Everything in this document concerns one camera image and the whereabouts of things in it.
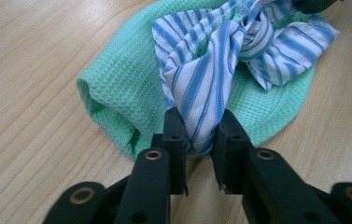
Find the wooden table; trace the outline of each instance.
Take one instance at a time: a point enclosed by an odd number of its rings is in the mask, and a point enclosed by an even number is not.
[[[68,187],[131,172],[87,115],[76,77],[152,2],[0,0],[0,223],[40,223]],[[298,117],[263,146],[329,191],[352,181],[352,1],[324,15],[342,34],[319,58]],[[241,196],[218,191],[211,160],[190,164],[190,197],[173,197],[172,223],[247,223]]]

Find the cloth knot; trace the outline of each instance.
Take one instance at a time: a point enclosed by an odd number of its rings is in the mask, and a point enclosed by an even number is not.
[[[263,12],[260,12],[257,19],[248,22],[244,29],[246,35],[238,58],[240,61],[247,62],[258,58],[270,47],[275,31]]]
[[[296,11],[291,0],[230,0],[153,22],[165,101],[185,122],[191,155],[209,153],[239,61],[268,91],[311,67],[339,34],[318,15],[274,30]]]

